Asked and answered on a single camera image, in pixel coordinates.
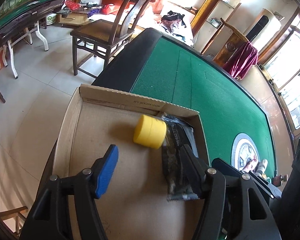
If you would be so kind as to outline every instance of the blue gripper pad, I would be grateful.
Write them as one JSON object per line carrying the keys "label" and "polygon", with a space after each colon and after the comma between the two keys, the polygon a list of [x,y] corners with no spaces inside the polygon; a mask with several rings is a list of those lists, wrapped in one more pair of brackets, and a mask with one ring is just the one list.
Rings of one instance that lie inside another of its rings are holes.
{"label": "blue gripper pad", "polygon": [[98,199],[101,197],[101,195],[106,193],[118,159],[119,150],[118,147],[114,144],[111,144],[103,158],[99,159],[95,171],[97,182],[95,194]]}

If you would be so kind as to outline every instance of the wooden shelf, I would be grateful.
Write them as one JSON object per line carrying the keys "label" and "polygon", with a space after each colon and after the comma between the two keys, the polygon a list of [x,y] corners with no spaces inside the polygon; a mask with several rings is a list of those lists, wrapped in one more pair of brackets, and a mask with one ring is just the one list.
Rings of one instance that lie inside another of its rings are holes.
{"label": "wooden shelf", "polygon": [[234,7],[232,7],[230,4],[224,2],[223,0],[220,0],[220,2],[222,2],[223,4],[225,4],[226,6],[228,6],[230,9],[234,9]]}
{"label": "wooden shelf", "polygon": [[187,12],[192,13],[193,15],[196,15],[196,13],[194,11],[191,11],[191,10],[189,10],[189,9],[181,6],[181,5],[178,5],[178,4],[176,4],[174,2],[170,2],[170,1],[167,1],[167,2],[169,2],[169,3],[171,3],[171,4],[175,5],[175,6],[178,6],[178,7],[182,8],[183,10],[186,10]]}
{"label": "wooden shelf", "polygon": [[215,29],[219,29],[220,28],[220,26],[222,25],[222,24],[220,24],[220,26],[219,26],[219,28],[217,28],[217,27],[215,27],[215,26],[213,26],[210,22],[208,22],[208,21],[206,21],[207,23],[209,23],[212,27],[214,27]]}

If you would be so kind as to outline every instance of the metal screw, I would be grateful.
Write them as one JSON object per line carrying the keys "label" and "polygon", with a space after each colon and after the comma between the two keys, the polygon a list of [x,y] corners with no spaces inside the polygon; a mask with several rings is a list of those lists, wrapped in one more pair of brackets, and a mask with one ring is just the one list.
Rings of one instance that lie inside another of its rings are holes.
{"label": "metal screw", "polygon": [[209,169],[208,169],[208,173],[211,174],[211,175],[213,175],[213,174],[216,174],[216,173],[217,173],[217,170],[214,169],[214,168],[209,168]]}
{"label": "metal screw", "polygon": [[51,175],[49,179],[50,179],[51,181],[55,181],[55,180],[57,180],[57,178],[58,178],[58,175],[55,175],[55,174],[54,174],[54,175]]}
{"label": "metal screw", "polygon": [[88,174],[91,173],[91,169],[90,169],[90,168],[85,168],[85,169],[82,171],[82,173],[83,173],[84,175],[88,175]]}
{"label": "metal screw", "polygon": [[242,174],[242,178],[244,180],[249,180],[250,179],[250,175],[248,173]]}

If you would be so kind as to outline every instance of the cardboard box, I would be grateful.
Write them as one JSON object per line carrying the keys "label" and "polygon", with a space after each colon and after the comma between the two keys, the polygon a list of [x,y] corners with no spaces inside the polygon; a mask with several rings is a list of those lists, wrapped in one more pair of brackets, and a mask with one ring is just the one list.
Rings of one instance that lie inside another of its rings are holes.
{"label": "cardboard box", "polygon": [[[102,157],[110,144],[119,148],[119,161],[107,192],[96,200],[109,240],[190,239],[203,201],[168,202],[162,174],[161,149],[133,143],[134,128],[143,114],[182,117],[194,127],[198,154],[209,163],[197,111],[153,98],[102,87],[81,85],[74,92],[58,137],[53,173],[76,175]],[[81,239],[74,200],[69,197],[74,239]]]}

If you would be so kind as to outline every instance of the maroon cloth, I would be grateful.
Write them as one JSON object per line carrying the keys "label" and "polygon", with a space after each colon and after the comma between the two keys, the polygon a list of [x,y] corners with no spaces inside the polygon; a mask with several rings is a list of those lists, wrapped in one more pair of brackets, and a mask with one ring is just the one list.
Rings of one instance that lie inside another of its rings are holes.
{"label": "maroon cloth", "polygon": [[251,65],[258,61],[258,51],[251,42],[243,44],[232,57],[223,65],[223,69],[232,77],[244,78]]}

